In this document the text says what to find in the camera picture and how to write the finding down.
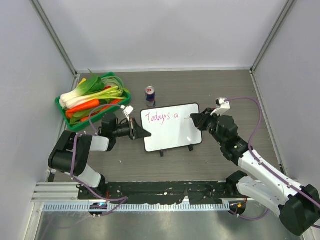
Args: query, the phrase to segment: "gray wood tabletop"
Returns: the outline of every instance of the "gray wood tabletop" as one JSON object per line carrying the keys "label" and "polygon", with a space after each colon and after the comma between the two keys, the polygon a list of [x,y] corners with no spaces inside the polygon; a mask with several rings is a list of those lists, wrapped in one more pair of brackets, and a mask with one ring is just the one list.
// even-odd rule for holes
{"label": "gray wood tabletop", "polygon": [[[116,75],[131,92],[134,111],[130,117],[136,118],[139,124],[140,111],[147,109],[145,88],[148,86],[155,88],[157,107],[198,103],[203,111],[215,107],[219,97],[257,97],[248,70],[122,72]],[[80,79],[83,78],[90,78],[90,75],[82,74]],[[259,110],[250,100],[232,101],[230,105],[231,110],[226,115],[233,116],[240,137],[248,141],[257,125]],[[116,115],[123,119],[122,111],[117,111]],[[97,127],[100,125],[101,121],[95,123]],[[116,142],[111,152],[92,152],[88,158],[88,164],[109,182],[225,180],[240,170],[223,157],[220,146],[207,132],[203,132],[203,142],[192,152],[187,147],[168,149],[164,157],[160,157],[159,152],[146,152],[143,139],[119,137]],[[252,145],[279,169],[264,120]],[[70,181],[70,177],[57,172],[55,182]]]}

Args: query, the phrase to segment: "whiteboard frame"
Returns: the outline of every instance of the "whiteboard frame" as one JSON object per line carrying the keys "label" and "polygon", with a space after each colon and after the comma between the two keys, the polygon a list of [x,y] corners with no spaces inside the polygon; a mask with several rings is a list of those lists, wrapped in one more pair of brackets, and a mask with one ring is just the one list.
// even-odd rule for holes
{"label": "whiteboard frame", "polygon": [[[191,104],[196,104],[196,105],[198,106],[198,111],[199,111],[199,113],[200,113],[200,106],[199,106],[199,104],[198,104],[197,102],[189,102],[189,103],[177,104],[177,105],[171,105],[171,106],[150,107],[150,108],[142,109],[142,110],[140,111],[141,127],[144,128],[144,125],[143,125],[143,123],[142,123],[142,117],[141,117],[142,111],[152,110],[152,109],[165,109],[165,108],[170,108],[170,107],[177,107],[177,106],[184,106],[184,105],[191,105]],[[188,147],[188,146],[200,145],[200,144],[202,144],[202,142],[204,141],[204,137],[203,137],[203,135],[202,135],[202,131],[200,131],[200,133],[201,133],[201,142],[200,142],[200,143],[197,143],[197,144],[189,144],[189,145],[185,145],[185,146],[176,146],[176,147],[172,147],[172,148],[165,148],[165,149],[155,150],[155,151],[147,151],[147,150],[146,150],[145,138],[143,138],[144,150],[145,150],[147,153],[153,153],[153,152],[159,152],[159,151],[163,151],[163,150],[177,149],[177,148],[183,148],[183,147]]]}

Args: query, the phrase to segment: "orange carrot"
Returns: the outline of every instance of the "orange carrot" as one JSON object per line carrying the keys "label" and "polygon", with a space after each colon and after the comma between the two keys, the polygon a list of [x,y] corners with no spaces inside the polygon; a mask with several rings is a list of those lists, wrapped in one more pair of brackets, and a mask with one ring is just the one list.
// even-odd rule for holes
{"label": "orange carrot", "polygon": [[[115,100],[113,100],[112,102],[110,102],[110,104],[118,104],[118,103],[120,103],[122,100],[123,100],[123,99],[115,99]],[[105,106],[105,107],[102,108],[100,111],[97,111],[97,112],[91,114],[91,117],[94,116],[94,115],[97,115],[97,114],[99,114],[99,113],[102,113],[103,111],[107,110],[107,109],[110,108],[110,107],[112,107],[112,106]],[[85,122],[85,121],[87,121],[87,120],[89,120],[89,116],[86,116],[86,117],[84,117],[84,118],[81,118],[80,122],[83,123],[83,122]]]}
{"label": "orange carrot", "polygon": [[81,112],[88,109],[96,108],[100,105],[99,99],[93,99],[91,101],[87,101],[83,104],[70,108],[66,111],[67,114]]}
{"label": "orange carrot", "polygon": [[65,112],[65,116],[67,119],[71,119],[73,115],[74,115],[73,112],[67,112],[67,111]]}

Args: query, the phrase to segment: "pink handwriting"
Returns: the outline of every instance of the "pink handwriting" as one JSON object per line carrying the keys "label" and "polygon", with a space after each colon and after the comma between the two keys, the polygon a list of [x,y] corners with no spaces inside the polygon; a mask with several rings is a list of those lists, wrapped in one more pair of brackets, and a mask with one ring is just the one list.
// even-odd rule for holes
{"label": "pink handwriting", "polygon": [[[145,117],[148,117],[149,123],[150,123],[150,122],[155,122],[155,121],[162,121],[162,122],[161,122],[161,125],[164,124],[165,120],[170,120],[170,119],[171,119],[171,118],[170,118],[170,112],[168,112],[167,115],[165,115],[165,114],[158,115],[158,112],[155,112],[155,115],[153,115],[153,116],[150,116],[150,112],[149,112],[147,115],[145,115]],[[175,119],[178,119],[178,118],[179,118],[178,113],[174,114],[174,118],[175,118]]]}

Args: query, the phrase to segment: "basket of vegetables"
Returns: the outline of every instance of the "basket of vegetables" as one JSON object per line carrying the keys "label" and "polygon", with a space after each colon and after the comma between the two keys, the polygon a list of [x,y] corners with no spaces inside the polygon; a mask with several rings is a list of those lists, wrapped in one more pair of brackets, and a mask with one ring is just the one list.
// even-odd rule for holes
{"label": "basket of vegetables", "polygon": [[[55,99],[66,125],[71,131],[81,131],[89,123],[89,114],[104,104],[128,105],[131,95],[123,81],[113,72],[103,76],[92,74],[92,78],[83,79],[71,92],[62,94]],[[118,106],[98,108],[91,114],[93,123],[101,120],[105,113],[120,109]]]}

